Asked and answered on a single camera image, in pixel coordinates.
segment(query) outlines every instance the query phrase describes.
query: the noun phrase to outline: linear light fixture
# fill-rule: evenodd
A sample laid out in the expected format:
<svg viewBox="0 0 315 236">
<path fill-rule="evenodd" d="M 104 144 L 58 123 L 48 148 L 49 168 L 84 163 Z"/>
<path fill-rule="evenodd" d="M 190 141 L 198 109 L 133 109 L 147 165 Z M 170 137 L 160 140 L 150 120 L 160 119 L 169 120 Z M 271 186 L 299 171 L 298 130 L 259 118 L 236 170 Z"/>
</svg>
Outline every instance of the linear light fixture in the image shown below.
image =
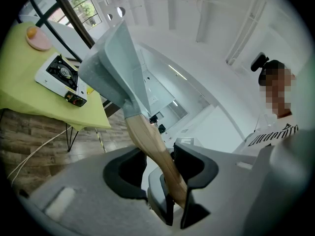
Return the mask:
<svg viewBox="0 0 315 236">
<path fill-rule="evenodd" d="M 187 80 L 183 75 L 181 75 L 178 71 L 176 71 L 173 67 L 168 65 L 170 68 L 172 68 L 179 76 L 181 76 L 184 80 Z"/>
</svg>

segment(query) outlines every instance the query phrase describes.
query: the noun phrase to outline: orange fruit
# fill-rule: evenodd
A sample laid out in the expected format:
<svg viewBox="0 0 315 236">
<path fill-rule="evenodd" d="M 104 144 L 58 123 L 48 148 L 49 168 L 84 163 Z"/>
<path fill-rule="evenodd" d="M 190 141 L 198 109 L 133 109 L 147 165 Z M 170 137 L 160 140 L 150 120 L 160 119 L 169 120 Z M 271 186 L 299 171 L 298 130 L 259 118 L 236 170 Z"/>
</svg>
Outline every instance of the orange fruit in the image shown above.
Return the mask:
<svg viewBox="0 0 315 236">
<path fill-rule="evenodd" d="M 37 33 L 36 27 L 30 27 L 26 31 L 26 35 L 28 36 L 29 39 L 34 38 L 36 33 Z"/>
</svg>

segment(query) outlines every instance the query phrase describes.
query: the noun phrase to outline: gray spatula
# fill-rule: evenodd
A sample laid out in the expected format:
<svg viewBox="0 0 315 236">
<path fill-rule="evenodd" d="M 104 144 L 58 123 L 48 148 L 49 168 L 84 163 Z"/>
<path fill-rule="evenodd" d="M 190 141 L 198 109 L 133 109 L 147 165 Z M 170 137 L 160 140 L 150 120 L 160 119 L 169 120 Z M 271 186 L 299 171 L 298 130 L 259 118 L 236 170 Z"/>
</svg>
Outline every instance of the gray spatula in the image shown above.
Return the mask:
<svg viewBox="0 0 315 236">
<path fill-rule="evenodd" d="M 124 21 L 95 43 L 80 65 L 79 76 L 123 109 L 131 139 L 159 165 L 174 201 L 184 208 L 187 186 L 158 129 L 146 119 L 150 105 L 141 65 Z"/>
</svg>

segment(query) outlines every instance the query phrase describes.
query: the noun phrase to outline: person's neck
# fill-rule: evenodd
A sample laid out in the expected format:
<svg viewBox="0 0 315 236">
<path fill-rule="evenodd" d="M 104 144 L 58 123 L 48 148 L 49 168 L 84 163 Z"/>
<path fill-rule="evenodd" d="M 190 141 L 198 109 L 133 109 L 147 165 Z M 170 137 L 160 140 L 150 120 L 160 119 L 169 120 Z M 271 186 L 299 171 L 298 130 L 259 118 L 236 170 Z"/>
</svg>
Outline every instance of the person's neck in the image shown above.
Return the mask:
<svg viewBox="0 0 315 236">
<path fill-rule="evenodd" d="M 277 116 L 277 119 L 281 119 L 281 118 L 284 118 L 284 117 L 287 117 L 287 116 L 290 116 L 290 115 L 292 115 L 291 111 L 289 113 L 286 113 L 286 114 L 282 115 L 282 116 Z"/>
</svg>

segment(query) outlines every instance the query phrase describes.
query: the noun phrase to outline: pink plate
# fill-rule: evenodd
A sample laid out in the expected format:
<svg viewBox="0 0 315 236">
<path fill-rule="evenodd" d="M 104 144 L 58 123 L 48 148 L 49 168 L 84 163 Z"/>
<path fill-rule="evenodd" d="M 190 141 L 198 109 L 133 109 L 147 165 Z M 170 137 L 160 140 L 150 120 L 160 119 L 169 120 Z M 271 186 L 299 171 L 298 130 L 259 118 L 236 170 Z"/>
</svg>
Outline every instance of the pink plate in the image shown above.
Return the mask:
<svg viewBox="0 0 315 236">
<path fill-rule="evenodd" d="M 43 30 L 37 26 L 31 26 L 31 27 L 36 27 L 37 33 L 32 39 L 28 38 L 28 36 L 26 35 L 26 41 L 28 42 L 28 44 L 32 46 L 34 49 L 37 49 L 39 51 L 49 50 L 51 48 L 51 42 L 46 36 L 46 34 L 43 32 Z"/>
</svg>

